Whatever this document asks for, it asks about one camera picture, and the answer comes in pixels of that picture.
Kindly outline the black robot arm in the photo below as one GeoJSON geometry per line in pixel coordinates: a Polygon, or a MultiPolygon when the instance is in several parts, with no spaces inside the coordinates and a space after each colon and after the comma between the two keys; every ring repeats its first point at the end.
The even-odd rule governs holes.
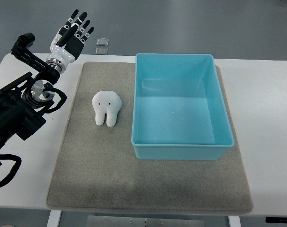
{"type": "Polygon", "coordinates": [[[14,135],[28,139],[46,122],[44,114],[60,109],[67,96],[54,88],[60,73],[29,50],[35,36],[26,33],[18,37],[12,55],[38,74],[28,72],[0,89],[0,149],[14,135]]]}

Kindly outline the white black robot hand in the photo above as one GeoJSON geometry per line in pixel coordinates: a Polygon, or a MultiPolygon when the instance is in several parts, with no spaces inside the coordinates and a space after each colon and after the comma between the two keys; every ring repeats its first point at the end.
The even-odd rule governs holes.
{"type": "Polygon", "coordinates": [[[88,28],[90,20],[86,19],[87,15],[87,12],[79,14],[76,9],[51,42],[51,54],[46,63],[59,73],[63,73],[69,64],[78,59],[85,42],[94,31],[94,27],[88,28]]]}

